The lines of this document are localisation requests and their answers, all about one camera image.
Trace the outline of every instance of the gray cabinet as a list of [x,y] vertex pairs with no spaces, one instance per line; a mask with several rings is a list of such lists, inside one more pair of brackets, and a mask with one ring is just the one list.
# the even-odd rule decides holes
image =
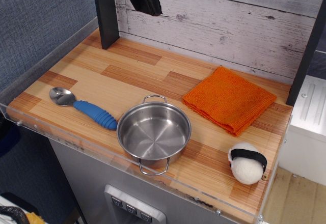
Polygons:
[[147,223],[106,202],[107,184],[161,211],[167,224],[235,223],[196,203],[50,139],[88,224]]

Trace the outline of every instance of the wooden countertop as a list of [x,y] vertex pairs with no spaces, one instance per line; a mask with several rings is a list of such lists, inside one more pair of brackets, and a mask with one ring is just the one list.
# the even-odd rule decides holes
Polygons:
[[[99,30],[96,30],[13,100],[7,113],[27,127],[94,153],[95,157],[109,157],[109,152],[113,152],[116,156],[111,160],[126,164],[124,158],[128,155],[119,145],[115,131],[102,128],[72,106],[55,105],[49,98],[49,90],[52,87],[70,89],[77,100],[94,103],[115,118],[142,103],[147,95],[163,95],[168,103],[189,117],[193,130],[191,140],[181,157],[169,166],[166,177],[147,177],[139,173],[133,163],[127,165],[128,171],[139,173],[148,181],[163,181],[171,189],[196,198],[196,192],[181,185],[190,186],[205,193],[200,195],[201,204],[251,222],[230,206],[247,212],[245,216],[259,214],[292,111],[292,107],[285,104],[290,86],[234,71],[278,98],[240,137],[233,137],[182,103],[182,96],[217,67],[122,38],[103,50]],[[227,153],[234,144],[243,141],[253,144],[267,158],[267,181],[243,185],[233,177]],[[227,204],[215,202],[217,199]]]

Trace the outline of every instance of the black vertical post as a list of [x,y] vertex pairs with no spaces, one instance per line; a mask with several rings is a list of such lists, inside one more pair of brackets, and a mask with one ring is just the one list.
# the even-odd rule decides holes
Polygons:
[[286,101],[286,104],[288,105],[294,106],[295,104],[301,86],[304,83],[309,65],[311,63],[311,60],[317,48],[325,23],[326,23],[326,0],[322,0],[314,27],[312,28],[311,35],[307,43],[306,50],[302,57],[300,66],[297,70],[289,96]]
[[115,0],[95,0],[98,25],[103,49],[119,38]]

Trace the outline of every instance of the blue spoon handle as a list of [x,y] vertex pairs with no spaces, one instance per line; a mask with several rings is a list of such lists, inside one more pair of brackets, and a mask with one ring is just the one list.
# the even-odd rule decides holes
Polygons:
[[86,101],[76,101],[73,106],[91,117],[96,123],[109,130],[116,130],[118,123],[104,109]]

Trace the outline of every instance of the whitewashed wood wall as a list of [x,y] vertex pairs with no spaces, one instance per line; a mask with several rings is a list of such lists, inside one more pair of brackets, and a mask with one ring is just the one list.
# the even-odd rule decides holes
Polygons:
[[121,37],[292,84],[322,0],[116,0]]

